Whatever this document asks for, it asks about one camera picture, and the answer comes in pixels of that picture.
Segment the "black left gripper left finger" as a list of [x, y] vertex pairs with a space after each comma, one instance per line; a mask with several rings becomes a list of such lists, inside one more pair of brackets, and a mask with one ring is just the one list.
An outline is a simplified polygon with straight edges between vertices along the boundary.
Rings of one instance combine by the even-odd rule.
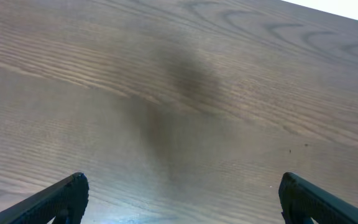
[[0, 224], [80, 224], [88, 197], [88, 180], [77, 172], [1, 211]]

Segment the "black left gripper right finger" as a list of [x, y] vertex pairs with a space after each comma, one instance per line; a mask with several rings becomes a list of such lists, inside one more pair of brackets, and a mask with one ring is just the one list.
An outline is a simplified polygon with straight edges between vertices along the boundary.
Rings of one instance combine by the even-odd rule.
[[283, 174], [279, 190], [286, 224], [358, 224], [358, 208], [300, 176]]

